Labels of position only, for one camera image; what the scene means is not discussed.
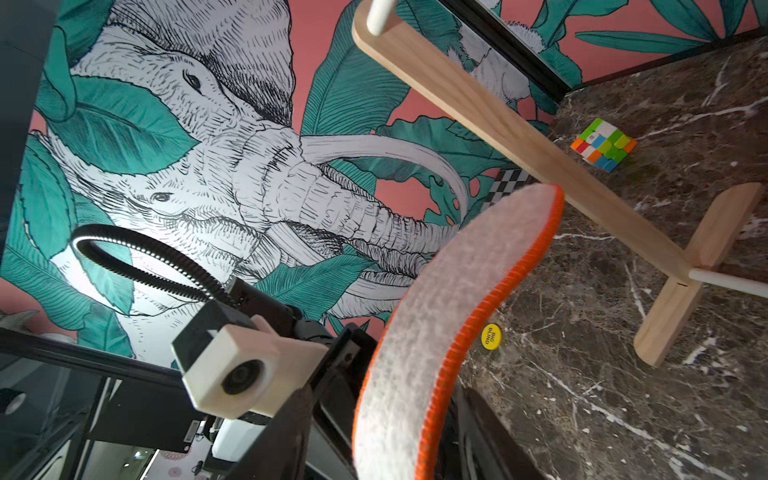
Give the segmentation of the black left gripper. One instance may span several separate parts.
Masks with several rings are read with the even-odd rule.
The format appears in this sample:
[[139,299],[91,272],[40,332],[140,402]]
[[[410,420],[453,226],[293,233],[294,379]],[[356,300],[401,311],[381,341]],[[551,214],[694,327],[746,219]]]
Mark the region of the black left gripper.
[[341,466],[352,468],[356,408],[377,341],[356,325],[335,338],[309,386],[313,392],[310,438]]

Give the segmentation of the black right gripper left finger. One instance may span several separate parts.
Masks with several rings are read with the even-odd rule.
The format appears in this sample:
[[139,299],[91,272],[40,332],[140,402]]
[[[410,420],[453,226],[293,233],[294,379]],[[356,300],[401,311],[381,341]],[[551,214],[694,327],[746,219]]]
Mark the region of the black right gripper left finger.
[[303,479],[312,425],[312,408],[311,388],[304,386],[296,390],[226,478]]

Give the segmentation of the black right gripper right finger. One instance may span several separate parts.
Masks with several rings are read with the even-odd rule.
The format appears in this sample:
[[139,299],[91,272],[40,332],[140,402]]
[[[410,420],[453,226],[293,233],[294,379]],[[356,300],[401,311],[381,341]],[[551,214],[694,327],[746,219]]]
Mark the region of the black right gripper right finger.
[[483,397],[458,388],[458,439],[463,479],[545,480]]

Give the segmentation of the wooden hanger rack frame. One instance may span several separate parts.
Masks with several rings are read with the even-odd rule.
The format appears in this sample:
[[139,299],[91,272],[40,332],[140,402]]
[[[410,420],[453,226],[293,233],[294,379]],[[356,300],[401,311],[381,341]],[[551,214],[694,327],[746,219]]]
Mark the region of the wooden hanger rack frame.
[[704,285],[767,295],[764,283],[716,270],[762,197],[761,184],[737,185],[718,195],[681,249],[399,19],[395,6],[364,1],[357,7],[352,35],[362,51],[536,179],[561,186],[571,205],[667,275],[634,339],[642,361],[663,363]]

